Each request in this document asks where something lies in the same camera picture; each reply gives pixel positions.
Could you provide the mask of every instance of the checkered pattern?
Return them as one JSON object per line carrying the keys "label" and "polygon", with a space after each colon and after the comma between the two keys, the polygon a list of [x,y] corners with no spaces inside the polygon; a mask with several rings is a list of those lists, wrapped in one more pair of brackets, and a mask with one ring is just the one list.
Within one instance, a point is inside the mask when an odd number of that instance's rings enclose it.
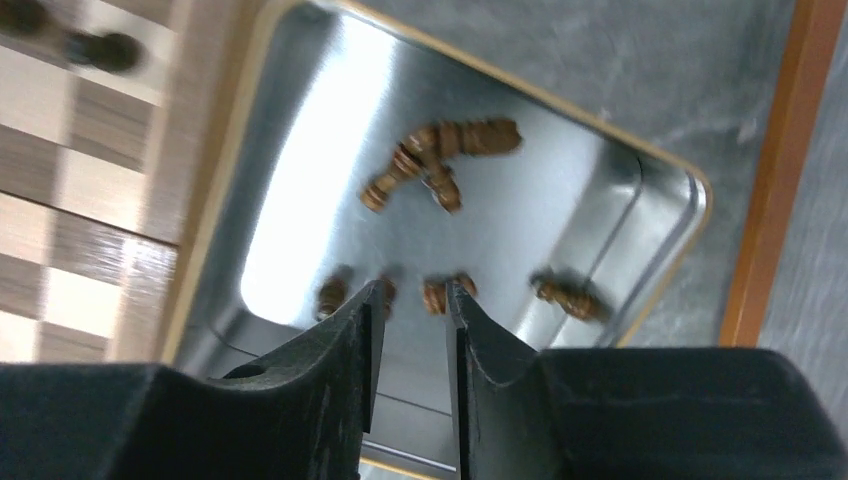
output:
{"label": "checkered pattern", "polygon": [[43,2],[138,40],[127,75],[68,65],[59,33],[0,35],[0,362],[153,358],[176,250],[143,226],[167,215],[148,205],[189,2]]}

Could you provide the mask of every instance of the tray rim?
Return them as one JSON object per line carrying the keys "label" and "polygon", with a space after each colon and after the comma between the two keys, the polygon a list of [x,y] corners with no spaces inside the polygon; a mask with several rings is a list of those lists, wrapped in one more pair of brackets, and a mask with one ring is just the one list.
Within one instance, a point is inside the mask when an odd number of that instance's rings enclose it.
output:
{"label": "tray rim", "polygon": [[483,60],[458,49],[457,47],[449,45],[417,29],[407,26],[392,17],[379,13],[354,0],[268,0],[265,5],[258,9],[258,14],[252,18],[252,21],[249,22],[254,25],[254,28],[250,35],[246,54],[244,55],[244,62],[238,74],[238,80],[235,87],[235,100],[232,105],[232,110],[230,111],[228,118],[224,121],[226,126],[222,147],[217,154],[214,152],[209,153],[210,156],[214,155],[217,157],[217,165],[212,173],[208,195],[202,204],[199,224],[197,226],[197,234],[194,238],[194,242],[192,242],[187,251],[184,251],[183,253],[183,255],[188,255],[189,257],[188,261],[185,262],[186,268],[184,278],[178,285],[174,285],[175,288],[172,289],[175,290],[173,295],[174,298],[172,302],[169,302],[171,303],[170,306],[172,308],[166,309],[165,312],[166,318],[164,324],[167,325],[168,328],[165,332],[160,360],[164,363],[170,364],[176,357],[179,341],[188,321],[191,303],[197,290],[200,273],[203,268],[203,264],[205,263],[206,254],[211,243],[212,232],[214,231],[220,212],[224,206],[227,188],[231,183],[235,165],[238,161],[238,152],[244,139],[250,110],[253,106],[253,101],[257,93],[259,79],[262,73],[262,66],[264,63],[263,61],[276,26],[282,16],[303,4],[312,4],[328,9],[351,13],[375,24],[378,27],[382,27],[392,33],[400,35],[411,41],[415,41],[427,48],[431,48],[447,57],[480,71],[481,73],[494,77],[523,94],[528,95],[530,98],[548,106],[554,111],[557,111],[558,113],[571,117],[574,120],[608,135],[621,143],[647,153],[657,160],[680,167],[688,175],[696,178],[701,183],[704,191],[704,210],[701,219],[695,226],[690,238],[685,242],[678,254],[674,257],[669,269],[662,275],[662,278],[657,283],[654,292],[652,292],[651,296],[648,298],[645,307],[642,311],[640,311],[631,326],[617,342],[617,346],[619,347],[626,346],[633,335],[642,326],[645,318],[653,309],[660,296],[664,293],[668,283],[680,267],[682,259],[698,240],[709,220],[713,203],[712,188],[706,175],[704,175],[698,167],[677,155],[662,150],[661,148],[656,147],[621,128],[603,121],[601,118],[583,110],[558,95],[550,93],[540,87],[536,87],[513,74],[490,65]]}

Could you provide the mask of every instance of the screw hole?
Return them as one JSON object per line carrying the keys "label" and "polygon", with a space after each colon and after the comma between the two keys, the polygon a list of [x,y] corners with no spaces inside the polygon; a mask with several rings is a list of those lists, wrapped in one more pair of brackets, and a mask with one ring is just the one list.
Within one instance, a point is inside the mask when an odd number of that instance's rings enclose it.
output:
{"label": "screw hole", "polygon": [[224,378],[250,378],[255,377],[257,375],[262,375],[263,373],[265,373],[265,367],[263,367],[262,365],[248,363],[247,365],[242,365],[240,367],[234,368],[230,373],[224,375]]}

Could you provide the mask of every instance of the black object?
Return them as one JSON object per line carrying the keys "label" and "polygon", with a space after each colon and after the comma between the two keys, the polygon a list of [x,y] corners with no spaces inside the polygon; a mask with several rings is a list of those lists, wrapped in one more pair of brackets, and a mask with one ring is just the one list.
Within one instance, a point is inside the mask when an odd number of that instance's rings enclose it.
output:
{"label": "black object", "polygon": [[848,473],[803,376],[753,349],[536,353],[449,285],[464,479],[828,478]]}
{"label": "black object", "polygon": [[[156,365],[0,366],[0,478],[349,480],[370,428],[383,282],[220,380]],[[843,478],[777,354],[537,353],[456,283],[447,329],[463,479]]]}
{"label": "black object", "polygon": [[0,478],[354,479],[382,288],[221,380],[159,365],[2,366]]}
{"label": "black object", "polygon": [[0,33],[36,35],[48,20],[47,9],[36,0],[0,0]]}
{"label": "black object", "polygon": [[132,69],[141,59],[141,53],[141,45],[123,33],[98,36],[69,32],[65,40],[65,57],[69,62],[90,65],[110,73]]}

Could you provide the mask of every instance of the stainless steel tray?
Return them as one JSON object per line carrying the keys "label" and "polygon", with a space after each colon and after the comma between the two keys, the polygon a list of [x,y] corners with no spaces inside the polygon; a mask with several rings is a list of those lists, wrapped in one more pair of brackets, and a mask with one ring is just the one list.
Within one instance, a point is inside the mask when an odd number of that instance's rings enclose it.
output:
{"label": "stainless steel tray", "polygon": [[[192,253],[197,281],[181,292],[177,365],[216,374],[263,354],[314,325],[334,269],[352,269],[353,291],[389,270],[398,297],[365,455],[440,475],[455,455],[445,332],[424,310],[422,280],[468,272],[480,304],[534,348],[614,346],[705,221],[708,185],[686,163],[361,7],[272,2],[260,19],[213,188],[222,195],[201,225],[211,241]],[[360,203],[405,135],[489,116],[515,119],[524,142],[452,164],[459,213],[420,182],[382,214]],[[584,323],[537,300],[529,280],[541,271],[588,282],[611,317]]]}

